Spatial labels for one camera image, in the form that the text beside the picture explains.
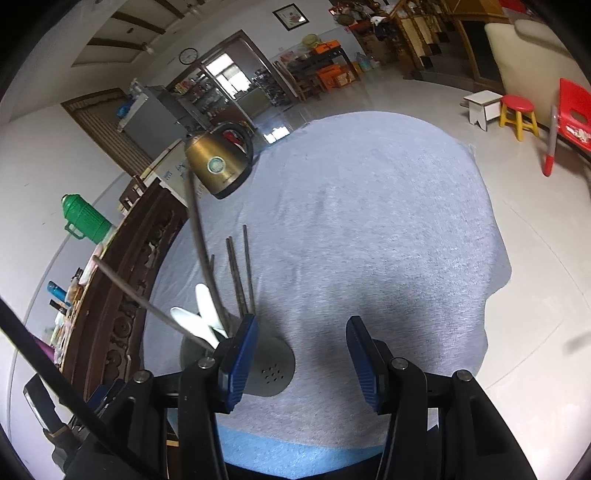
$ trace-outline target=kettle handle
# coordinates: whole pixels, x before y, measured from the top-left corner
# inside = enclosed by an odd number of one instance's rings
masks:
[[[252,146],[252,138],[248,134],[246,128],[242,125],[237,124],[236,122],[222,122],[221,124],[217,125],[213,128],[210,133],[216,135],[221,135],[227,130],[234,130],[238,132],[238,134],[242,137],[242,141],[244,143],[244,148],[246,149],[246,157],[248,158],[248,163],[252,164],[252,159],[254,156],[254,148]]]

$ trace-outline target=framed picture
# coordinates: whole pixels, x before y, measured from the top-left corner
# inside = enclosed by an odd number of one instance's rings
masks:
[[[273,14],[279,19],[287,30],[293,30],[309,23],[309,20],[304,16],[296,4],[287,5],[286,7],[275,10]]]

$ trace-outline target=white stool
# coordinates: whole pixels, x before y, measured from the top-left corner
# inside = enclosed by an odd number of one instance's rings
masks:
[[[478,125],[486,132],[487,122],[501,116],[502,95],[483,90],[464,97],[468,101],[470,123]]]

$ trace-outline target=green thermos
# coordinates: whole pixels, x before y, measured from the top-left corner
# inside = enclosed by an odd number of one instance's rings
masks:
[[[110,221],[78,194],[64,195],[61,199],[61,208],[64,212],[64,218],[68,220],[64,229],[78,240],[88,237],[94,243],[99,244],[113,226]]]

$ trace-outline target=blue gripper pad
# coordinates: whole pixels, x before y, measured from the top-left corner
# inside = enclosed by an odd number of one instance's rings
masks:
[[[259,325],[252,314],[245,315],[232,346],[224,357],[219,370],[219,385],[224,393],[222,401],[232,411],[242,399],[258,343]]]
[[[365,401],[375,412],[380,413],[388,389],[388,367],[361,317],[349,319],[345,335]]]

